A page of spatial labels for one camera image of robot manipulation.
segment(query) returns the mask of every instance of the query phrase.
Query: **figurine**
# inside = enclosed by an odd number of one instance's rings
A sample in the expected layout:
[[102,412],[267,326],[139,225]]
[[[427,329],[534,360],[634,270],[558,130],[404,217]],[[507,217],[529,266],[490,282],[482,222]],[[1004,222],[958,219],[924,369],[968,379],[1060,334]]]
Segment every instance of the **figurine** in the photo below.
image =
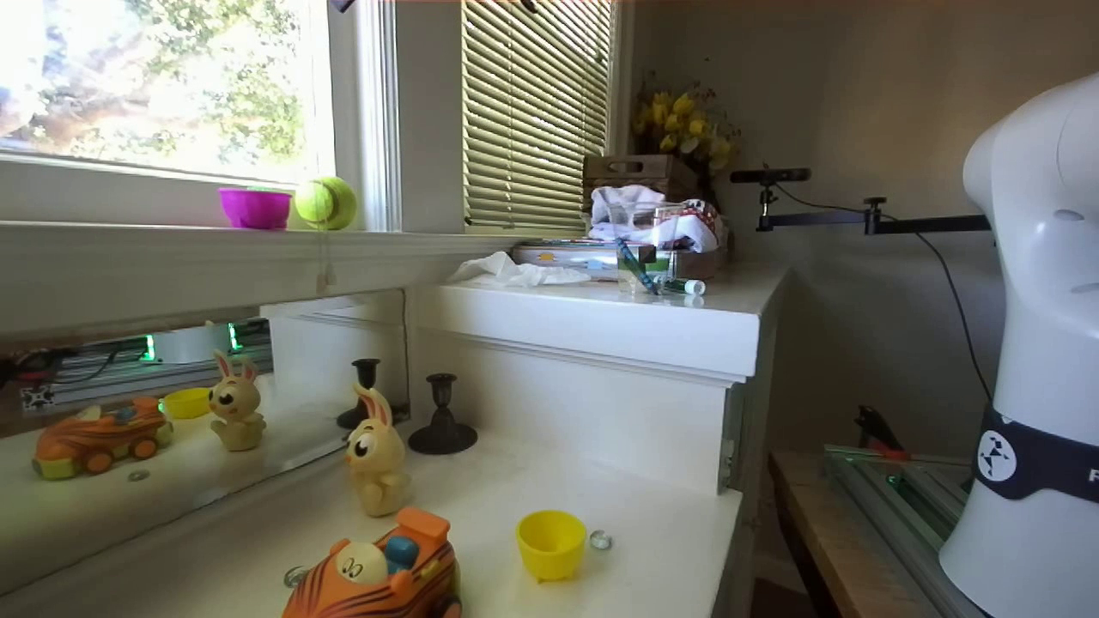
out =
[[370,519],[397,511],[410,496],[404,441],[392,424],[392,408],[373,389],[354,384],[367,420],[346,434],[346,469]]
[[456,558],[450,523],[401,506],[397,528],[373,542],[339,540],[326,558],[288,579],[282,618],[456,618]]
[[253,384],[253,369],[237,369],[231,358],[217,358],[221,379],[210,389],[210,412],[217,414],[210,429],[231,453],[245,453],[262,447],[267,429],[262,408],[262,389]]

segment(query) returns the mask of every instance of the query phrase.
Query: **candle holder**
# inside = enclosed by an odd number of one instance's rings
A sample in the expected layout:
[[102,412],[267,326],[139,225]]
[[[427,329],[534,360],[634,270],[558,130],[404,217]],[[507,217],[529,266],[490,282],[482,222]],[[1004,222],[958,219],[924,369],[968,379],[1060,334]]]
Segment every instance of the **candle holder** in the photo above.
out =
[[[359,358],[359,360],[350,360],[350,368],[354,368],[354,375],[359,375],[359,384],[370,391],[373,379],[378,379],[378,358]],[[364,408],[364,401],[359,397],[354,408],[345,408],[345,412],[336,414],[336,424],[359,429],[359,423],[364,423],[364,420],[367,420],[367,408]]]
[[423,424],[410,434],[410,447],[416,453],[456,453],[456,450],[474,447],[476,429],[452,420],[452,412],[450,412],[452,375],[431,375],[427,379],[432,384],[436,412],[432,412],[431,424]]

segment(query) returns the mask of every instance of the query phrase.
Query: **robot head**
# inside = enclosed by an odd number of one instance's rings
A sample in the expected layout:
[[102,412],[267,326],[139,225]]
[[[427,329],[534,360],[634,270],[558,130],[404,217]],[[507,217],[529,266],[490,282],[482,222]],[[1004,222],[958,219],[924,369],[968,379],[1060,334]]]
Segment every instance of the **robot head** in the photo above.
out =
[[1050,88],[964,157],[1009,290],[1050,320],[1099,329],[1099,74]]

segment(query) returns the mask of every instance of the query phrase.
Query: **window sill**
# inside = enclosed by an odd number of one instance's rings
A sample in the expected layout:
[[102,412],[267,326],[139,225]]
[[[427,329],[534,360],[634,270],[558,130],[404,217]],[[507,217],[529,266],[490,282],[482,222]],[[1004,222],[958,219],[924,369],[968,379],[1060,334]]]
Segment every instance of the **window sill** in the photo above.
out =
[[0,222],[0,339],[444,282],[513,247],[474,232],[246,232],[217,225]]

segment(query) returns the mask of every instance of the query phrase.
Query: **orange toy car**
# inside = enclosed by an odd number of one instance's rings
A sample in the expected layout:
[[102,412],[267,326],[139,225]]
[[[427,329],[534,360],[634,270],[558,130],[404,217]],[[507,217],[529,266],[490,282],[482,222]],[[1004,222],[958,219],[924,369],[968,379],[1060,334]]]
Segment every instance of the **orange toy car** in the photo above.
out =
[[119,457],[147,461],[170,441],[172,423],[157,412],[157,397],[135,397],[48,424],[35,447],[35,469],[48,480],[102,472]]
[[378,542],[339,540],[296,579],[282,618],[456,618],[456,558],[448,532],[448,519],[401,506],[397,528]]

